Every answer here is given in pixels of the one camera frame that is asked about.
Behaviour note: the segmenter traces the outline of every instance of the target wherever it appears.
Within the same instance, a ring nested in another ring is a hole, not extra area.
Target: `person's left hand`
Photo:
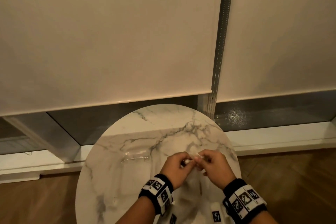
[[[161,174],[167,176],[170,180],[174,190],[181,187],[188,174],[196,165],[195,160],[191,160],[185,167],[181,167],[181,161],[185,159],[191,160],[191,157],[185,151],[169,156],[160,171]]]

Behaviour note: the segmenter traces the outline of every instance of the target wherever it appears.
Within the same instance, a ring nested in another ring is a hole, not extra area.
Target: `marble table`
[[[241,177],[231,142],[204,114],[162,104],[124,116],[99,138],[86,158],[76,191],[77,223],[115,223],[137,199],[143,184],[160,172],[168,156],[181,151],[193,155],[203,149],[222,152],[234,174]],[[194,170],[173,198],[172,211],[182,209],[180,214],[188,215],[183,216],[183,223],[201,224],[213,223],[209,209],[219,206],[224,194]],[[167,217],[158,218],[154,223],[169,223]]]

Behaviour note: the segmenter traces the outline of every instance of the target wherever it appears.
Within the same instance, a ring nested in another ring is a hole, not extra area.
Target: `wooden floor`
[[[240,157],[239,162],[243,179],[279,223],[336,223],[336,149]],[[0,223],[76,223],[78,176],[0,184]]]

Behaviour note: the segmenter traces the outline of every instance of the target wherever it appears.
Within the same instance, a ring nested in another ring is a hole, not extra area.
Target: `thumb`
[[[190,172],[192,171],[195,165],[196,165],[196,161],[192,160],[183,168],[183,171],[186,172],[186,174],[188,175],[190,174]]]
[[[203,169],[205,169],[205,171],[207,171],[208,167],[209,167],[209,163],[206,162],[203,158],[200,158],[200,157],[195,157],[194,158],[196,163]]]

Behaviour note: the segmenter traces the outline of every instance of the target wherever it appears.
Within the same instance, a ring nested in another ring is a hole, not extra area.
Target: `hand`
[[[236,178],[225,156],[219,151],[203,150],[198,154],[204,156],[204,159],[195,157],[198,166],[205,170],[203,175],[221,190]]]
[[[195,160],[191,160],[185,167],[181,167],[181,161],[185,159],[191,160],[191,157],[186,152],[179,152],[169,156],[160,171],[161,174],[167,176],[170,180],[174,190],[181,187],[188,174],[196,165]]]

